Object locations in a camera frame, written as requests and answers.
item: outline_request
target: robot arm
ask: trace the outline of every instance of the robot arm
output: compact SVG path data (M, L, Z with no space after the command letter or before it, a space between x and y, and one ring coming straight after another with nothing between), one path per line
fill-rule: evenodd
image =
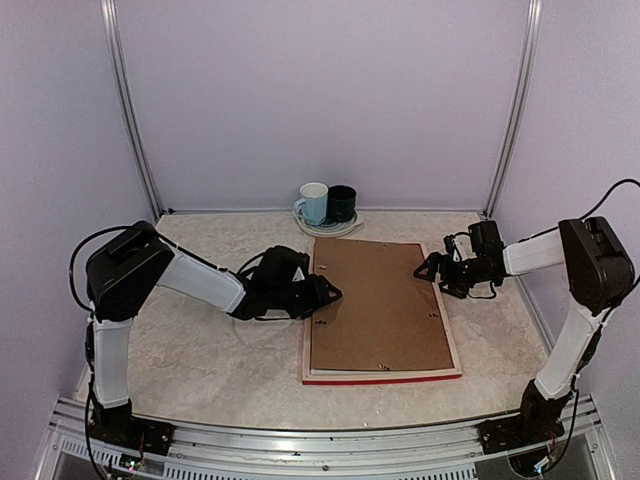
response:
M269 248L257 266L233 273L181 249L147 222L138 222L87 260L87 293L91 314L85 349L93 371L91 434L131 447L142 437L156 440L156 453L166 454L172 428L142 421L131 414L127 380L129 334L155 286L202 300L242 320L270 310L306 318L342 297L320 275L309 274L309 256L287 247Z
M458 259L456 235L471 239L473 258ZM564 263L572 294L555 347L527 386L520 413L480 427L485 453L549 440L564 434L559 422L577 373L595 353L603 322L629 292L634 269L622 244L602 217L562 220L558 228L504 246L493 221L476 223L469 233L445 237L446 254L429 255L414 276L431 282L440 274L444 293L465 298L477 283L501 285L507 276L523 275Z

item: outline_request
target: wire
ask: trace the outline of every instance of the wire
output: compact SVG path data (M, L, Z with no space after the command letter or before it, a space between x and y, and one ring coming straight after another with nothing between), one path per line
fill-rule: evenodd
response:
M84 439L87 443L87 452L89 453L89 460L91 460L91 465L93 469L96 471L98 477L102 480L109 480L108 477L105 477L100 469L98 468L98 464L93 458L93 451L91 450L91 440L89 439L89 405L91 404L91 392L93 391L93 374L91 375L91 381L89 382L89 393L87 394L87 403L84 407Z
M622 297L620 301L622 302L622 300L627 298L631 294L631 292L633 292L636 288L638 288L639 283L640 283L640 273L638 274L638 278L636 278L636 281L633 282L633 285L631 285L631 288L629 289L629 291L625 293L624 297Z
M251 257L249 260L247 260L247 261L244 263L244 265L242 265L242 266L238 269L238 272L237 272L237 273L238 273L238 275L241 275L245 268L247 268L249 265L251 265L253 262L255 262L255 261L256 261L257 259L259 259L260 257L263 257L265 253L266 253L266 252L259 253L259 254L257 254L257 255L254 255L253 257Z
M584 220L585 218L589 217L593 212L598 210L602 206L602 204L607 200L607 198L609 198L609 196L613 193L613 191L616 188L618 188L619 186L624 185L626 183L632 183L636 187L640 188L640 182L638 180L636 180L635 178L624 178L622 180L618 180L616 183L611 185L611 187L609 187L609 190L607 190L607 193L604 194L604 196L598 201L598 203L595 204L595 206L591 210L589 210L587 213L585 213L584 215L579 217L580 220ZM557 225L555 227L547 228L546 230L543 230L542 232L538 232L538 233L536 233L534 235L531 235L530 237L522 238L522 239L519 240L519 242L524 242L526 240L531 240L532 238L539 237L541 235L544 235L545 233L553 232L554 230L557 230L557 229L558 229Z
M468 293L467 295L468 295L469 298L473 298L474 300L493 300L494 298L496 298L498 296L498 293L496 292L496 289L494 288L493 282L489 282L489 288L491 289L491 296L490 297L474 297L470 293Z
M557 449L558 449L558 437L555 433L551 432L551 455L554 458L555 458Z
M154 235L155 237L159 238L160 240L162 240L163 242L165 242L166 244L168 244L171 247L175 248L179 252L184 253L188 257L191 257L194 260L202 262L203 264L205 264L208 267L213 268L214 270L220 270L220 267L218 267L217 265L214 265L213 263L211 263L211 262L205 260L204 258L196 255L195 253L187 250L186 248L181 247L176 242L174 242L173 240L165 237L164 235L162 235L161 233L159 233L155 229L149 229L149 228L145 228L145 227L137 227L135 225L119 225L119 226L116 226L116 227L105 228L104 230L99 230L99 231L97 231L95 233L92 233L88 237L85 237L78 245L76 245L76 248L73 250L73 253L71 254L71 258L69 259L69 287L71 289L71 295L73 296L73 299L78 304L78 306L80 308L82 308L83 310L86 310L86 311L90 312L91 311L91 307L89 307L88 305L85 305L84 303L82 303L82 301L80 300L80 297L78 296L78 292L76 291L76 285L75 285L75 281L74 281L74 278L73 278L73 271L74 271L74 267L75 267L75 263L76 263L76 258L78 257L78 253L80 253L80 250L82 250L82 248L87 243L89 243L91 240L94 240L94 239L96 239L98 237L101 237L103 235L107 235L109 233L122 232L122 231L133 231L133 232L150 233L150 234Z
M573 429L576 426L576 417L578 415L578 400L580 399L580 390L575 389L576 378L577 377L573 377L573 382L571 383L571 389L573 390L573 393L575 393L576 399L575 399L575 403L573 404L573 415L571 415L571 426L569 427L569 434L567 435L567 440L564 442L564 446L562 447L562 451L560 452L560 455L558 455L558 458L553 462L553 464L551 464L549 468L542 471L543 475L546 473L549 473L551 470L556 468L560 463L560 461L564 458L565 454L567 453L567 450L569 449L569 443L571 442L571 438L573 437Z
M455 251L455 253L458 254L458 258L462 260L462 254L460 253L460 250L458 249L458 245L456 244L456 238L460 236L466 236L471 238L471 234L469 234L468 232L458 232L458 233L454 233L453 236L451 237L451 245L453 245L453 250Z

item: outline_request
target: white saucer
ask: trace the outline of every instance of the white saucer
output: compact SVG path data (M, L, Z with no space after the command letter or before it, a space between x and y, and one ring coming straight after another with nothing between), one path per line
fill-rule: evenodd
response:
M295 210L292 213L298 227L300 227L300 230L312 237L342 237L343 235L351 233L364 223L364 218L360 217L358 212L356 212L353 218L348 222L325 223L319 226L307 225L307 223L296 214Z

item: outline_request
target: metal rail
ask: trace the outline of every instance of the metal rail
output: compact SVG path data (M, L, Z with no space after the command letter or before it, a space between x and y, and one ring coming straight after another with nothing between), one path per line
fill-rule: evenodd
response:
M565 409L562 421L568 430L573 404ZM499 418L505 412L490 418ZM428 426L337 431L284 431L223 427L171 421L176 426L167 457L147 454L144 478L186 480L263 480L317 477L366 477L378 479L429 478L475 479L475 464L505 456L483 455L476 427L484 418ZM38 480L53 478L60 450L87 458L84 446L84 405L60 399L52 416L49 445ZM590 397L578 404L574 435L591 435L600 442L600 419ZM126 449L92 441L99 463L118 459ZM608 472L607 449L597 450L599 472ZM612 475L602 479L612 480Z
M489 191L489 198L484 206L484 213L489 218L493 217L498 201L500 200L500 194L502 193L504 182L507 178L507 171L509 169L509 164L511 163L511 158L513 157L513 150L518 137L518 131L520 130L520 123L522 122L522 115L524 113L527 93L529 91L529 83L533 72L533 61L536 53L536 45L538 43L541 14L542 0L529 0L529 13L525 27L524 43L522 45L516 91L511 104L507 130L502 142L500 160L498 161L498 167L493 177L493 183L491 185L491 190Z
M116 5L114 0L101 0L102 4L102 20L107 35L107 45L109 47L109 56L111 57L111 66L116 80L120 105L122 106L122 114L127 133L133 149L133 155L136 162L136 168L140 175L142 188L145 197L151 208L151 212L156 221L163 213L162 203L158 195L158 189L153 181L147 155L142 145L140 129L136 119L131 92L127 81L127 71L124 63L124 54L122 51L122 41L120 40L120 30L118 29L118 17L116 15Z

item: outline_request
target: white mug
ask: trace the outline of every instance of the white mug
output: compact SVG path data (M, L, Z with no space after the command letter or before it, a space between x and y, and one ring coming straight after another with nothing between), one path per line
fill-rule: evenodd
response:
M327 218L329 187L324 183L310 182L300 187L300 200L293 204L296 215L308 225L322 225Z

